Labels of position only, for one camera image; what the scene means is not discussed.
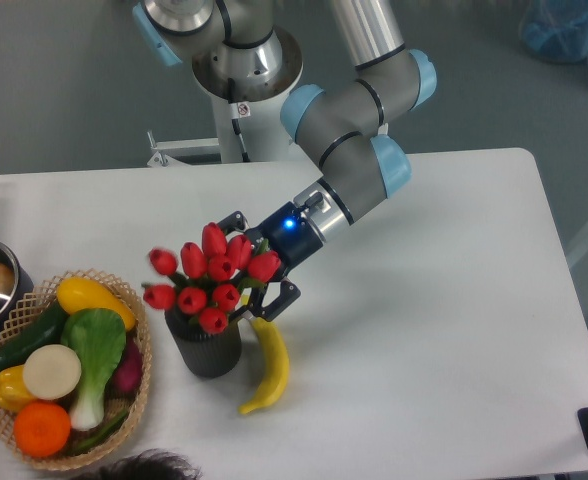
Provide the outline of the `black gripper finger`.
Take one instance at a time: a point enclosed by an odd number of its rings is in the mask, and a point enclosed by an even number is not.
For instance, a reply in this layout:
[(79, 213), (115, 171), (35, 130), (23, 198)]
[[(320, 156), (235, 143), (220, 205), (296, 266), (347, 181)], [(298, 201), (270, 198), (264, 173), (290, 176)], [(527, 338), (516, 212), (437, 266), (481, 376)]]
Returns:
[[(279, 286), (278, 295), (269, 304), (265, 304), (266, 294), (272, 285)], [(242, 293), (245, 291), (249, 292), (249, 296), (241, 306), (230, 314), (231, 322), (240, 319), (254, 320), (258, 318), (271, 322), (301, 296), (300, 289), (287, 277), (284, 277), (279, 282), (270, 282), (263, 286), (258, 284), (255, 286), (247, 285), (241, 290)]]
[(241, 211), (235, 211), (220, 220), (217, 226), (224, 235), (230, 235), (233, 232), (245, 232), (248, 229), (248, 221)]

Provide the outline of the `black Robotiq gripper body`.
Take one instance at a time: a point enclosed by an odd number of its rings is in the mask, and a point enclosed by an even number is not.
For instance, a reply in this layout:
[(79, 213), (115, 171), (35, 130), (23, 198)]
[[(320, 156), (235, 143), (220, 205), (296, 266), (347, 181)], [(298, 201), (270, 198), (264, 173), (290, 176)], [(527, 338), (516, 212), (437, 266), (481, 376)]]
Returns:
[(287, 275), (321, 248), (321, 240), (294, 203), (288, 202), (260, 224), (245, 231), (255, 244), (266, 239), (281, 261), (279, 272)]

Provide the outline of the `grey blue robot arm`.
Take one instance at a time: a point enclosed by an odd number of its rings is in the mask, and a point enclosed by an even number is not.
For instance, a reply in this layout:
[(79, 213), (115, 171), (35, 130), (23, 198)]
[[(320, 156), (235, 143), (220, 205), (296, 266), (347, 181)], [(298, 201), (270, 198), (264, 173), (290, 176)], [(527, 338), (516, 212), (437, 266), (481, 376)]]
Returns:
[(166, 65), (188, 64), (210, 97), (225, 163), (267, 162), (300, 148), (320, 177), (249, 227), (234, 213), (220, 226), (269, 254), (266, 278), (235, 318), (272, 320), (299, 297), (289, 272), (398, 191), (409, 161), (384, 131), (435, 91), (436, 72), (407, 49), (386, 1), (334, 1), (332, 14), (356, 79), (336, 94), (303, 85), (302, 54), (277, 26), (270, 1), (140, 1), (133, 18)]

